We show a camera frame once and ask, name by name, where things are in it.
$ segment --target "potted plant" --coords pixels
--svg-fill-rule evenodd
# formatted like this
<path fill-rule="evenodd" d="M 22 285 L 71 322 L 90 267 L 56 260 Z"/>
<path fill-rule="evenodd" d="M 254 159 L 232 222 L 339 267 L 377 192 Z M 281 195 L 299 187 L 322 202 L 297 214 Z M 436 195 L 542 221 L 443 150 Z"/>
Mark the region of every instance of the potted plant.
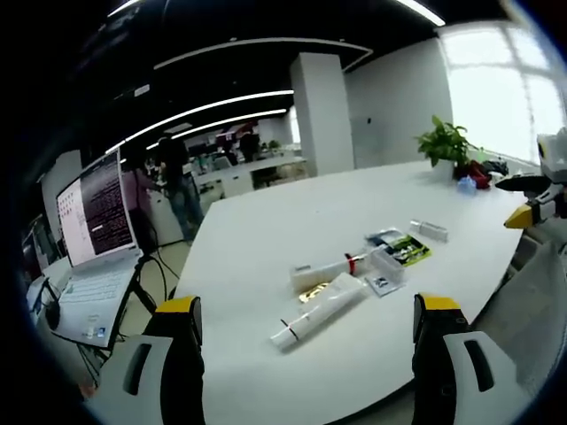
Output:
<path fill-rule="evenodd" d="M 467 129 L 443 122 L 435 115 L 431 120 L 435 129 L 416 137 L 419 143 L 417 151 L 429 158 L 433 170 L 440 179 L 451 180 L 455 165 L 464 167 L 469 163 L 468 151 L 471 145 L 460 133 Z"/>

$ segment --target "laptop screen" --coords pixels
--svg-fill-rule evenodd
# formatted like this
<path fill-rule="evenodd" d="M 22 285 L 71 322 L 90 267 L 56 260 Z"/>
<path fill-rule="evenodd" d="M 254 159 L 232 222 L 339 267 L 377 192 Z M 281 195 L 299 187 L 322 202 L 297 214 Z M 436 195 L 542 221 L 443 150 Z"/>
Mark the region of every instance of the laptop screen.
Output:
<path fill-rule="evenodd" d="M 118 152 L 83 170 L 59 194 L 57 205 L 73 266 L 136 246 L 122 196 Z"/>

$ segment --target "jeans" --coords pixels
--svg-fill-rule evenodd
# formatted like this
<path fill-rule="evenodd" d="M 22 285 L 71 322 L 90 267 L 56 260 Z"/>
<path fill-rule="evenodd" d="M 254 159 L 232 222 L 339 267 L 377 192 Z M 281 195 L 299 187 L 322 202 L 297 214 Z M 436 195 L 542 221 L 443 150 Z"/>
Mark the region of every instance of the jeans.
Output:
<path fill-rule="evenodd" d="M 197 230 L 203 222 L 203 211 L 198 201 L 198 193 L 193 183 L 183 178 L 181 184 L 176 189 L 171 189 L 167 195 L 171 210 L 173 211 L 183 233 L 183 239 L 191 242 L 197 235 Z"/>

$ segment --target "ceiling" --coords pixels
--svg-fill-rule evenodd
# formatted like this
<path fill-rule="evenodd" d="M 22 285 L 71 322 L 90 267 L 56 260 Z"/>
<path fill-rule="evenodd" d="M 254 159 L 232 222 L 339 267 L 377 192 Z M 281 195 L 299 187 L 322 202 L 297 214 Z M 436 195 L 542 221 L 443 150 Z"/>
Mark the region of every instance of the ceiling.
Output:
<path fill-rule="evenodd" d="M 505 18 L 495 0 L 419 1 L 448 25 Z M 39 99 L 34 108 L 21 105 L 33 109 L 22 141 L 36 143 L 41 138 L 45 154 L 31 168 L 30 178 L 63 150 L 81 148 L 94 158 L 125 137 L 191 108 L 290 89 L 289 66 L 300 51 L 338 54 L 343 68 L 371 51 L 351 72 L 373 58 L 435 36 L 433 24 L 393 0 L 142 0 L 107 18 L 120 3 L 92 1 L 90 10 L 83 5 L 78 12 L 82 25 L 66 22 L 56 39 L 44 41 L 50 50 L 35 50 L 45 69 L 40 83 L 32 86 L 35 91 L 28 93 Z M 235 38 L 240 43 L 275 37 L 342 41 L 362 49 L 321 42 L 247 43 L 155 69 L 171 58 Z M 134 90 L 145 84 L 150 90 L 135 97 Z M 291 103 L 292 97 L 286 96 L 225 105 L 153 130 L 136 142 L 153 143 L 163 130 L 184 121 L 198 127 L 289 108 Z"/>

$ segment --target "blue object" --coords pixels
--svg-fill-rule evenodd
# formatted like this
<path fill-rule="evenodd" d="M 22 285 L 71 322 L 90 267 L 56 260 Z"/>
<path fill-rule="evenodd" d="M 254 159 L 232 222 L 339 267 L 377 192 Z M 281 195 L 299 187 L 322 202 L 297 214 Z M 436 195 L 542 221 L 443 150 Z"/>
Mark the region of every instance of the blue object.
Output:
<path fill-rule="evenodd" d="M 467 195 L 477 194 L 477 183 L 469 175 L 461 178 L 457 183 L 457 190 Z"/>

